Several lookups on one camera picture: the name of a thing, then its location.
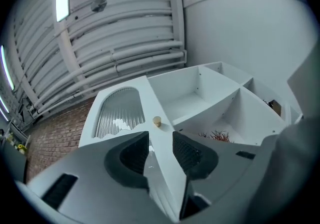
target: white pipe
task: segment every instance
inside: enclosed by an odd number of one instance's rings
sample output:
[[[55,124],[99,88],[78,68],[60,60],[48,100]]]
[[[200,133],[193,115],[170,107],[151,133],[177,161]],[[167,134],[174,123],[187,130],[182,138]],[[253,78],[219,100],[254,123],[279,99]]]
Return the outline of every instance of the white pipe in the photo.
[[[172,48],[172,47],[180,47],[182,45],[182,42],[177,42],[177,41],[169,41],[169,42],[163,42],[163,43],[157,43],[157,44],[152,44],[152,45],[144,45],[144,46],[140,46],[140,47],[136,47],[136,48],[130,48],[127,50],[123,50],[120,52],[115,52],[113,54],[110,54],[108,56],[102,57],[98,60],[95,60],[81,68],[79,68],[78,70],[70,73],[69,75],[67,75],[66,77],[64,77],[63,79],[61,79],[60,81],[58,81],[57,83],[55,83],[50,89],[48,89],[35,103],[34,105],[31,107],[30,110],[33,110],[34,107],[36,107],[37,105],[39,105],[41,102],[43,102],[49,95],[51,95],[54,91],[56,91],[59,87],[61,87],[62,85],[64,85],[65,83],[67,83],[68,81],[70,81],[72,78],[83,74],[85,72],[88,72],[96,67],[99,67],[101,65],[104,64],[108,64],[113,62],[114,60],[120,60],[123,58],[127,58],[127,57],[131,57],[137,54],[143,54],[143,53],[147,53],[150,51],[156,51],[156,50],[163,50],[166,48]]]
[[[99,72],[95,75],[90,76],[89,78],[86,78],[85,80],[79,81],[75,84],[73,84],[72,86],[68,87],[66,90],[64,90],[62,93],[59,93],[57,95],[55,95],[53,98],[51,98],[48,102],[46,102],[39,110],[37,110],[36,114],[40,114],[42,113],[43,110],[45,110],[46,108],[48,108],[50,105],[52,105],[54,102],[58,101],[59,99],[61,99],[62,97],[72,93],[73,91],[77,90],[78,88],[82,87],[83,85],[86,85],[90,82],[93,82],[95,80],[98,80],[100,78],[103,78],[107,75],[110,74],[115,74],[118,71],[123,71],[123,70],[127,70],[133,67],[137,67],[143,64],[148,64],[151,62],[156,62],[156,61],[161,61],[161,60],[169,60],[169,59],[174,59],[174,58],[180,58],[183,57],[185,54],[184,52],[176,52],[176,53],[169,53],[169,54],[164,54],[164,55],[160,55],[160,56],[153,56],[153,57],[148,57],[145,59],[140,59],[140,60],[136,60],[136,61],[132,61],[129,63],[125,63],[119,66],[115,66],[115,67],[111,67],[108,68],[102,72]]]
[[[135,73],[127,74],[127,75],[124,75],[124,76],[121,76],[121,77],[118,77],[118,78],[115,78],[115,79],[100,83],[100,84],[95,85],[93,87],[90,87],[90,88],[88,88],[86,90],[83,90],[83,91],[80,91],[78,93],[75,93],[72,96],[67,97],[66,99],[63,99],[62,101],[58,102],[57,104],[47,108],[42,113],[36,115],[34,118],[38,118],[39,116],[47,113],[48,111],[51,111],[52,109],[58,107],[59,105],[62,105],[63,103],[65,103],[65,102],[67,102],[67,101],[69,101],[69,100],[71,100],[73,98],[76,98],[78,96],[81,96],[82,94],[87,93],[89,91],[98,89],[100,87],[106,86],[108,84],[111,84],[111,83],[114,83],[114,82],[117,82],[117,81],[120,81],[120,80],[124,80],[124,79],[130,78],[130,77],[133,77],[133,76],[137,76],[137,75],[140,75],[140,74],[143,74],[143,73],[152,72],[152,71],[155,71],[155,70],[164,69],[164,68],[167,68],[167,67],[180,65],[180,64],[185,64],[185,62],[184,61],[180,61],[180,62],[170,63],[170,64],[166,64],[166,65],[162,65],[162,66],[156,66],[156,67],[152,67],[152,68],[149,68],[149,69],[146,69],[146,70],[142,70],[142,71],[138,71],[138,72],[135,72]]]

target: curved panel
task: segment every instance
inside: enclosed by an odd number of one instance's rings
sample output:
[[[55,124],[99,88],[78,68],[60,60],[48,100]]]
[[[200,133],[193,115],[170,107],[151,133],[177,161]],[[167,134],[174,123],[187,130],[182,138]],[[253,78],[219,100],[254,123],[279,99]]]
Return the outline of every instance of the curved panel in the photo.
[[[144,122],[145,115],[139,91],[134,88],[120,89],[104,101],[95,135],[98,138],[103,138],[107,134],[116,135],[123,129],[133,130]]]

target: brick paving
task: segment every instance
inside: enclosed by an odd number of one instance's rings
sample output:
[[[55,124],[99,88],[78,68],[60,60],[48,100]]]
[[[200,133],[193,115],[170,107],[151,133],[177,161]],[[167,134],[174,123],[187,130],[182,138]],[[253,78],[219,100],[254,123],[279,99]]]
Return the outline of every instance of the brick paving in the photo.
[[[26,132],[31,135],[27,152],[26,182],[77,149],[93,101],[94,98],[90,98],[63,110]]]

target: brick floor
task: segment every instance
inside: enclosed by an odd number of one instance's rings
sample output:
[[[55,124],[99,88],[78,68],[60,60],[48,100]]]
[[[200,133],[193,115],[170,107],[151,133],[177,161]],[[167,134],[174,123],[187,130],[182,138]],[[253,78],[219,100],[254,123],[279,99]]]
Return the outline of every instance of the brick floor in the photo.
[[[26,134],[31,135],[27,152],[29,182],[39,172],[77,149],[94,98],[72,106],[35,125]]]

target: white curved wall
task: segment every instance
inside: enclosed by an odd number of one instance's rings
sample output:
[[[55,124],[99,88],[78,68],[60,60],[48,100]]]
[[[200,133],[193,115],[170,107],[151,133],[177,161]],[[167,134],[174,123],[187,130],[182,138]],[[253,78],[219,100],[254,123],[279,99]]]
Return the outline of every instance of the white curved wall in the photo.
[[[189,66],[226,62],[300,110],[287,79],[319,35],[304,0],[189,0],[185,20]]]

